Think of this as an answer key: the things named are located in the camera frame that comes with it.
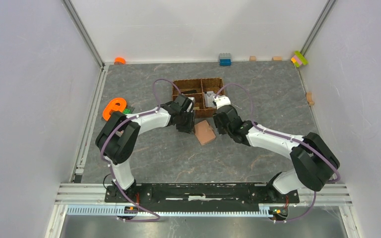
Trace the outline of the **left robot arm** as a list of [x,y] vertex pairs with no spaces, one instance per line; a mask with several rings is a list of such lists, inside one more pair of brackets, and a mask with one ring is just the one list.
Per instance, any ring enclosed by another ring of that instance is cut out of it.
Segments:
[[135,178],[132,175],[129,158],[133,153],[138,136],[150,130],[175,126],[184,133],[194,132],[195,98],[178,95],[173,101],[139,114],[126,115],[114,112],[98,134],[95,144],[103,161],[113,176],[118,188],[117,196],[124,202],[136,196]]

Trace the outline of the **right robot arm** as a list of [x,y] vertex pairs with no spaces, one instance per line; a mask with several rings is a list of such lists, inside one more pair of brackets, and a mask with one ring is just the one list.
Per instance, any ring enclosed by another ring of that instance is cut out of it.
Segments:
[[280,202],[289,192],[299,188],[320,191],[333,175],[339,175],[339,160],[316,133],[300,136],[261,128],[251,120],[242,120],[232,105],[219,107],[213,118],[219,134],[227,134],[236,143],[266,149],[291,160],[291,170],[279,172],[268,182],[266,194],[272,202]]

